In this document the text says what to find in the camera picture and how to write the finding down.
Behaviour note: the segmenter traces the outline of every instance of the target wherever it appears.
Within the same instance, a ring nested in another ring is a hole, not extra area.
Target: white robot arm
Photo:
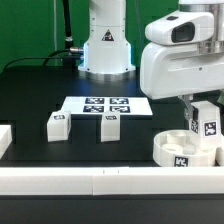
[[[180,0],[179,10],[146,27],[152,42],[143,51],[140,87],[151,99],[179,96],[189,131],[154,138],[161,166],[224,165],[220,112],[194,93],[224,89],[224,0]]]
[[[224,1],[214,2],[180,0],[179,11],[146,27],[152,43],[142,55],[140,85],[147,96],[224,89]]]

